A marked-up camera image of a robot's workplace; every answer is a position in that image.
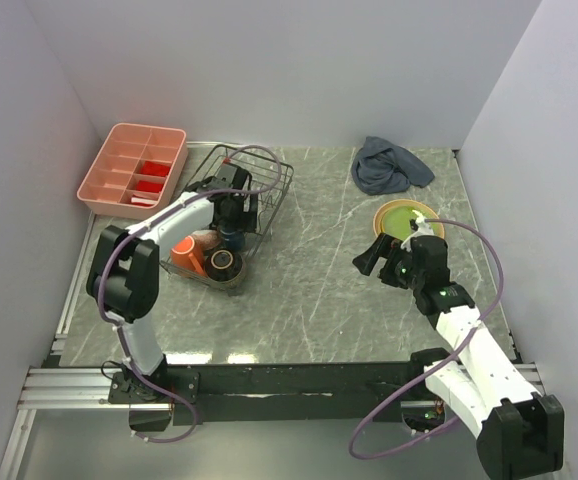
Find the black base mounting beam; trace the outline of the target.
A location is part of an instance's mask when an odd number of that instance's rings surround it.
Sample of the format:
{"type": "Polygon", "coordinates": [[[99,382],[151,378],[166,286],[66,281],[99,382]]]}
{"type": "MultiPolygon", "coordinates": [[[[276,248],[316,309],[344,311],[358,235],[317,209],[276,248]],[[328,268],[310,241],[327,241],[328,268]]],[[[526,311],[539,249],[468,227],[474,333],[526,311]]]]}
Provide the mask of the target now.
{"type": "Polygon", "coordinates": [[[128,406],[140,429],[200,422],[360,419],[404,386],[416,371],[407,362],[171,365],[142,384],[127,368],[108,393],[128,406]]]}

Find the black glazed bowl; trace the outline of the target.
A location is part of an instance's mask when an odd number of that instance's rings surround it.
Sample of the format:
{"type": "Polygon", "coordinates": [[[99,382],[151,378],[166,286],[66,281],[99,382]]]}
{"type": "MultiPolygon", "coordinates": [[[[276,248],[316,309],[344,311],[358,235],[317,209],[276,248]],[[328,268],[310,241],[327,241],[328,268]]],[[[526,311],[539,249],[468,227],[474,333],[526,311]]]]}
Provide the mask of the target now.
{"type": "Polygon", "coordinates": [[[244,278],[245,262],[238,252],[217,249],[205,261],[207,277],[225,289],[235,289],[244,278]]]}

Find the red patterned white bowl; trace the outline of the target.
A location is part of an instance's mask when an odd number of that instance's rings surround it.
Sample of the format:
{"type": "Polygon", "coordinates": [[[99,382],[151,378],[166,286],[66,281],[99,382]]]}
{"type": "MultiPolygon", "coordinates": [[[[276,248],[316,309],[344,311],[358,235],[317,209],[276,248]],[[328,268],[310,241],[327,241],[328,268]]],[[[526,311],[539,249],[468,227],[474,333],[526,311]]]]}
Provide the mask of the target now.
{"type": "Polygon", "coordinates": [[[215,230],[198,230],[192,233],[192,238],[203,251],[208,251],[220,245],[221,238],[215,230]]]}

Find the pink plastic divided organizer tray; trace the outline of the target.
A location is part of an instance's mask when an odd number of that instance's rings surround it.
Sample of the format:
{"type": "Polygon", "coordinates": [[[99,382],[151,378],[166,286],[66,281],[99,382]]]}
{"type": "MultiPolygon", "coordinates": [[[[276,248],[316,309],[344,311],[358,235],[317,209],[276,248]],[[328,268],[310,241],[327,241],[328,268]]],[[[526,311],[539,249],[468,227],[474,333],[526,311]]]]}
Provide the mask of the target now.
{"type": "Polygon", "coordinates": [[[144,220],[170,203],[187,156],[187,135],[182,129],[118,123],[85,175],[77,198],[97,215],[144,220]],[[145,161],[169,164],[169,175],[141,175],[145,161]],[[162,183],[163,189],[159,194],[135,191],[139,180],[162,183]],[[158,203],[152,207],[131,205],[134,195],[158,203]]]}

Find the grey-blue crumpled cloth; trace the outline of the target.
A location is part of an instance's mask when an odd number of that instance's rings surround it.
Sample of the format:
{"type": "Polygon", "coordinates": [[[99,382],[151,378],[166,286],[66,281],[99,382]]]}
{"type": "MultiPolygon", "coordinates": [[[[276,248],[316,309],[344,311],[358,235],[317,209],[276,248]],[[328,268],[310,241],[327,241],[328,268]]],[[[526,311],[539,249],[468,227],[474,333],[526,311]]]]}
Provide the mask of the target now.
{"type": "Polygon", "coordinates": [[[367,136],[351,165],[355,185],[370,196],[405,192],[410,186],[424,188],[433,171],[409,150],[376,136],[367,136]]]}

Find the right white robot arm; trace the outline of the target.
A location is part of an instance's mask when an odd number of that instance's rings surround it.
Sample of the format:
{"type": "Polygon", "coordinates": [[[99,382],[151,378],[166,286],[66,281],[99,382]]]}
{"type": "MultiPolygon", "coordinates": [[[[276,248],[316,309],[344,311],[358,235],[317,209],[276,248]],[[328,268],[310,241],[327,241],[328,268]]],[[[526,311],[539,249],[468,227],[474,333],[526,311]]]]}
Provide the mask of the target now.
{"type": "Polygon", "coordinates": [[[408,390],[439,397],[470,430],[481,466],[491,479],[525,479],[560,470],[564,464],[564,408],[539,392],[507,358],[464,287],[452,281],[448,245],[417,231],[405,241],[380,234],[353,261],[369,275],[385,261],[380,280],[412,292],[418,310],[452,351],[442,360],[411,369],[408,390]]]}

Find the orange ceramic mug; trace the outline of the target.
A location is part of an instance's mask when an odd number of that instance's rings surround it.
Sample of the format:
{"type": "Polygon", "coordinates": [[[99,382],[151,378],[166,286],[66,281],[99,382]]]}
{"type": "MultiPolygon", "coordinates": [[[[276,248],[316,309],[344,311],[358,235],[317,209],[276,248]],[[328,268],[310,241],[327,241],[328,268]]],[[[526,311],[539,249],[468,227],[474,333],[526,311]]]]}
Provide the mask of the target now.
{"type": "Polygon", "coordinates": [[[205,276],[205,256],[193,236],[186,236],[170,251],[171,263],[176,267],[205,276]]]}

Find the red white item in tray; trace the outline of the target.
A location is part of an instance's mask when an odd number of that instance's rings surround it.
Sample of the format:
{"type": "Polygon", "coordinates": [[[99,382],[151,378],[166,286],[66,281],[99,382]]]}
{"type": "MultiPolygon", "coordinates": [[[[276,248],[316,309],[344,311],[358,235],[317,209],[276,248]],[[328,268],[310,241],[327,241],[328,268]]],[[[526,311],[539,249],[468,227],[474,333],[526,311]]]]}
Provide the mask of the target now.
{"type": "Polygon", "coordinates": [[[155,206],[157,203],[158,203],[158,201],[156,199],[140,197],[140,196],[136,196],[136,195],[134,195],[130,198],[130,204],[131,205],[136,205],[136,206],[141,206],[141,207],[152,207],[152,206],[155,206]]]}

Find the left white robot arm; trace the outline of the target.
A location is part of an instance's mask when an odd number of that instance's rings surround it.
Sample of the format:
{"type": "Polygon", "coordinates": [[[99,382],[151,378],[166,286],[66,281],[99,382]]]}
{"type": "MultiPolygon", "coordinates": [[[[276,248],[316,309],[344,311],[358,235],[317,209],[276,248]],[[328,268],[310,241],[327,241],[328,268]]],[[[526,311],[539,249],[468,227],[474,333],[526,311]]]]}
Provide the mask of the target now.
{"type": "Polygon", "coordinates": [[[276,168],[268,184],[256,185],[248,170],[224,161],[160,212],[128,228],[110,225],[100,234],[86,290],[101,319],[114,327],[123,364],[135,376],[133,389],[145,401],[162,399],[169,388],[166,356],[150,320],[160,262],[179,241],[207,227],[255,231],[259,196],[280,179],[276,168]]]}

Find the blue ceramic mug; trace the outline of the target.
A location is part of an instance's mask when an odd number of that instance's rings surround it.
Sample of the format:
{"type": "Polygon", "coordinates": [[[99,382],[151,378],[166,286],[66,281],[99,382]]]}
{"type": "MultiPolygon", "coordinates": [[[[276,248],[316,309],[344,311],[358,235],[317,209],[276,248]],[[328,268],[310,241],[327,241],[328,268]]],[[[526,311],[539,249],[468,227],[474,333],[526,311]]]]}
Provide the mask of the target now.
{"type": "Polygon", "coordinates": [[[246,245],[245,233],[234,228],[220,228],[218,230],[222,244],[228,250],[234,252],[243,251],[246,245]]]}

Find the green plate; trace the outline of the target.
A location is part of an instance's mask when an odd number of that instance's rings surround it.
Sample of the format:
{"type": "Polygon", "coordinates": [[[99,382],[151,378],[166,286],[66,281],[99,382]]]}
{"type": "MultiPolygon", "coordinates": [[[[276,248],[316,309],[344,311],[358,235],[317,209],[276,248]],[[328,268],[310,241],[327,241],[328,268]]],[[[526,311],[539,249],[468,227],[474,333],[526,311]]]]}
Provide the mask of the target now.
{"type": "Polygon", "coordinates": [[[413,233],[411,221],[415,221],[419,214],[425,218],[437,218],[433,210],[421,206],[391,206],[377,221],[378,232],[386,233],[398,240],[405,240],[413,233]]]}

